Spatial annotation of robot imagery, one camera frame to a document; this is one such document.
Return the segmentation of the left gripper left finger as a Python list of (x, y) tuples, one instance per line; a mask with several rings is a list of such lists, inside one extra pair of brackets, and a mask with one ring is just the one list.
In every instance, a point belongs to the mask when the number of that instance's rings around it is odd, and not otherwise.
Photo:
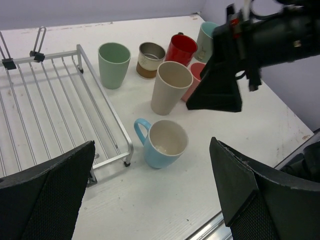
[(70, 240), (90, 170), (94, 141), (0, 179), (2, 240)]

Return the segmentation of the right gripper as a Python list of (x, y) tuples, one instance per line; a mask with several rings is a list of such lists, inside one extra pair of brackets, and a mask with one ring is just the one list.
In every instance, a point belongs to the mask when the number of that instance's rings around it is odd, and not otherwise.
[(249, 90), (262, 84), (261, 69), (320, 54), (320, 2), (281, 0), (281, 11), (258, 16), (251, 9), (227, 7), (226, 23), (212, 33), (213, 53), (200, 73), (201, 81), (186, 102), (188, 110), (238, 113), (242, 98), (237, 72)]

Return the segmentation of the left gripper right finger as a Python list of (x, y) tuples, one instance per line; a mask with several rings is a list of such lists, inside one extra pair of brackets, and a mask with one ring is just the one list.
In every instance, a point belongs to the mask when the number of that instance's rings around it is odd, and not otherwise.
[(320, 237), (320, 144), (275, 169), (213, 137), (212, 171), (224, 223), (235, 240)]

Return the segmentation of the pink cup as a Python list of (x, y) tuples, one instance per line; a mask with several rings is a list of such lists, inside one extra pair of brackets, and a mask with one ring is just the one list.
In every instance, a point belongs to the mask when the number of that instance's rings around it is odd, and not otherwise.
[(205, 67), (205, 64), (202, 62), (195, 62), (189, 66), (189, 70), (193, 77), (193, 82), (192, 82), (192, 85), (188, 88), (186, 93), (181, 98), (181, 100), (184, 101), (185, 103), (188, 101), (189, 97), (192, 95), (194, 90), (198, 87), (199, 83), (201, 82), (200, 73), (202, 72), (204, 67)]

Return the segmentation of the pale green mug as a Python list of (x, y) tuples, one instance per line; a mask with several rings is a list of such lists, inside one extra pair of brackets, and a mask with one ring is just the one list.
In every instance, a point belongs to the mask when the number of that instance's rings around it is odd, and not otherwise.
[(194, 58), (202, 63), (207, 63), (213, 53), (213, 44), (212, 44), (212, 36), (214, 29), (219, 25), (206, 21), (203, 22), (200, 26), (198, 37), (197, 37), (197, 51), (194, 55)]

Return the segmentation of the beige tumbler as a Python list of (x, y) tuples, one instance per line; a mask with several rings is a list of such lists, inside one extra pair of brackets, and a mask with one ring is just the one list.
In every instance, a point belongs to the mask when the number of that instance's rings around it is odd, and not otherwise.
[(190, 70), (175, 61), (165, 61), (157, 69), (150, 102), (154, 113), (166, 116), (193, 83)]

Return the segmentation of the red mug black handle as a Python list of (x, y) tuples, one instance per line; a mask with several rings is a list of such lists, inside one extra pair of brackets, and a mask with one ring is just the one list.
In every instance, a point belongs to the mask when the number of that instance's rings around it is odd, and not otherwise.
[(164, 61), (178, 62), (187, 67), (197, 50), (197, 43), (179, 32), (171, 37)]

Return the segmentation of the light blue mug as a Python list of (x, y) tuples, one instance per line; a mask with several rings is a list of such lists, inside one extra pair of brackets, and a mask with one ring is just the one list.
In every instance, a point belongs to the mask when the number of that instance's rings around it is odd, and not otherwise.
[(138, 118), (133, 127), (143, 145), (143, 158), (154, 169), (163, 169), (174, 163), (189, 143), (185, 129), (172, 120), (162, 119), (151, 124)]

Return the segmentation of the light green tumbler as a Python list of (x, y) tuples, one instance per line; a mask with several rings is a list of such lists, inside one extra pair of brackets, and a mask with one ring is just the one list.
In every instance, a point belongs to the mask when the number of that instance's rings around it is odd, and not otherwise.
[(107, 89), (118, 89), (127, 74), (131, 60), (130, 50), (116, 42), (102, 44), (98, 48), (98, 66), (102, 85)]

